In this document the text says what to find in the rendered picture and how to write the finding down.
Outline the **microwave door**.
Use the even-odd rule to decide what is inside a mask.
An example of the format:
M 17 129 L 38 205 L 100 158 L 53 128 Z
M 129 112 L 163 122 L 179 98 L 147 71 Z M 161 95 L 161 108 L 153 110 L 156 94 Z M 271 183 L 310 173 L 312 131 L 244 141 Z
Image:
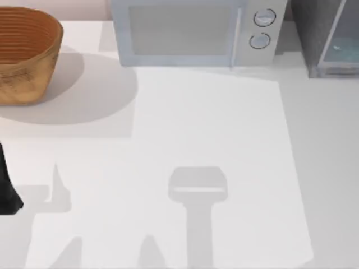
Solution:
M 110 0 L 124 67 L 233 67 L 243 0 Z

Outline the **round microwave knob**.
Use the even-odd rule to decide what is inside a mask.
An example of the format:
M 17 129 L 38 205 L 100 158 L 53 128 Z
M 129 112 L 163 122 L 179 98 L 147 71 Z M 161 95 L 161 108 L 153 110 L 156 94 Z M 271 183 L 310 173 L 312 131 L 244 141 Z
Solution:
M 268 47 L 271 43 L 271 37 L 267 33 L 254 34 L 249 39 L 251 48 L 261 50 Z
M 254 15 L 254 23 L 258 27 L 268 27 L 274 23 L 276 19 L 276 13 L 272 9 L 265 9 L 257 11 Z

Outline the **pale microwave oven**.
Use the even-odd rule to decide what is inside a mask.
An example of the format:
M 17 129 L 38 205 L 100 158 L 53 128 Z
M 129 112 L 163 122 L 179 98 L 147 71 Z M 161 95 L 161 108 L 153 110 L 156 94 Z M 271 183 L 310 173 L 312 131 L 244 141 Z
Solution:
M 288 0 L 243 0 L 243 2 L 236 64 L 234 67 L 271 64 L 275 55 Z M 268 27 L 258 27 L 253 21 L 254 15 L 257 11 L 267 8 L 272 9 L 276 13 L 276 19 Z M 264 49 L 256 50 L 249 45 L 249 39 L 254 34 L 259 33 L 267 33 L 271 37 L 271 43 Z

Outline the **grey cabinet with dark inside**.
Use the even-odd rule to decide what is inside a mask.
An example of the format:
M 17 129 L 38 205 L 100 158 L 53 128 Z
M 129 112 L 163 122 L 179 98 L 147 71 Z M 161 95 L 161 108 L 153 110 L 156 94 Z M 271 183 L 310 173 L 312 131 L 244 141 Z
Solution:
M 291 0 L 309 78 L 359 78 L 359 0 Z

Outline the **brown woven basket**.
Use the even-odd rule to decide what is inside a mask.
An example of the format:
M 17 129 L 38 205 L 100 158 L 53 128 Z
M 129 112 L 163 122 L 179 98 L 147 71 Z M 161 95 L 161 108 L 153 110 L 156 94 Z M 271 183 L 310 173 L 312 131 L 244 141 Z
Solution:
M 0 106 L 29 105 L 45 95 L 63 34 L 44 11 L 0 6 Z

